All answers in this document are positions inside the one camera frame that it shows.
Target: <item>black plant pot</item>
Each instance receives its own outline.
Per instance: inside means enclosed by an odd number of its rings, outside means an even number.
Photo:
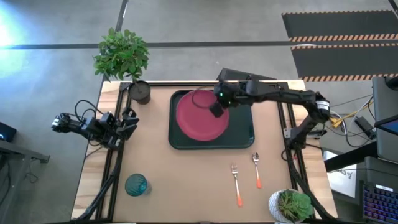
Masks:
[[[150,86],[142,80],[133,82],[129,87],[129,95],[131,99],[145,105],[150,102]]]

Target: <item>rgb keyboard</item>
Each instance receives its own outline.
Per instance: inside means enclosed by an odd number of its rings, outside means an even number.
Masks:
[[[398,194],[363,185],[364,218],[382,223],[398,224]]]

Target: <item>concrete floor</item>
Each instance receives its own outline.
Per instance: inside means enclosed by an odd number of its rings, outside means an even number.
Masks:
[[[121,0],[0,0],[0,45],[98,43],[115,27]],[[127,7],[123,29],[147,42],[287,40],[280,14],[297,11],[391,9],[388,0],[136,0]],[[50,223],[70,219],[87,142],[50,128],[56,114],[73,112],[80,99],[98,101],[101,77],[94,76],[96,49],[0,50],[0,121],[15,127],[15,143],[50,154],[33,163],[40,177],[25,180],[9,223]],[[223,67],[298,79],[289,47],[150,49],[146,80],[214,80]],[[371,82],[308,83],[332,105],[372,93]],[[367,99],[334,107],[350,113]],[[362,115],[373,122],[367,111]],[[352,150],[328,133],[321,145]],[[361,144],[362,138],[353,138]],[[349,217],[347,209],[339,215]]]

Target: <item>dark green tray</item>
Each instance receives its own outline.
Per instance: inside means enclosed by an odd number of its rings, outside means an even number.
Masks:
[[[175,110],[181,97],[191,90],[176,91],[170,99],[169,143],[176,149],[244,149],[254,142],[250,106],[229,108],[229,125],[212,141],[197,141],[185,135],[177,124]]]

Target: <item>pink plate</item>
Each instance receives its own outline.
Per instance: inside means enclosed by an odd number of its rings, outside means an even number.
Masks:
[[[192,103],[192,96],[197,105]],[[197,141],[211,141],[220,136],[228,127],[229,113],[216,118],[210,112],[210,105],[217,100],[208,90],[194,90],[185,94],[177,105],[177,123],[182,132]]]

